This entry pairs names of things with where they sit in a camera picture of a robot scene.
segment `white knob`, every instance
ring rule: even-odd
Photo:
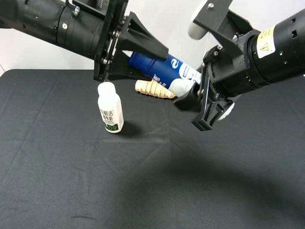
[[[193,38],[194,40],[200,40],[207,34],[207,30],[201,28],[199,25],[194,23],[195,18],[200,13],[201,9],[204,7],[206,2],[207,2],[207,0],[203,0],[199,4],[197,9],[194,11],[194,13],[192,14],[192,17],[191,17],[191,23],[190,23],[188,32],[189,32],[189,36],[191,38]]]

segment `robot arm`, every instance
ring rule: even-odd
[[[305,10],[260,33],[229,10],[233,0],[208,0],[194,14],[189,34],[210,32],[220,43],[203,59],[201,82],[175,105],[196,110],[192,123],[211,130],[240,95],[305,74]],[[0,28],[13,28],[94,60],[94,79],[150,80],[129,66],[123,51],[165,61],[168,49],[134,13],[128,0],[1,0]]]

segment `beige corrugated object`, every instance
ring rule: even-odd
[[[158,84],[155,80],[150,82],[138,80],[135,84],[135,90],[142,94],[148,94],[162,99],[173,99],[176,96],[174,93]]]

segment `yellow warning label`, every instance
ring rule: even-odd
[[[256,47],[258,58],[263,58],[275,52],[274,31],[275,26],[258,35]]]
[[[268,46],[268,43],[266,43],[262,48],[261,48],[262,51],[269,51],[269,46]]]

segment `bottle cap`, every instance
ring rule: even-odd
[[[101,83],[98,88],[99,96],[103,96],[105,94],[113,94],[116,93],[115,86],[111,82]]]
[[[199,6],[194,11],[191,17],[191,23],[189,26],[188,33],[189,36],[194,40],[201,40],[208,33],[207,30],[194,23],[195,18],[198,16],[198,14],[200,13],[201,9],[204,7],[206,2],[207,2],[206,0],[202,0],[202,2],[199,4]]]

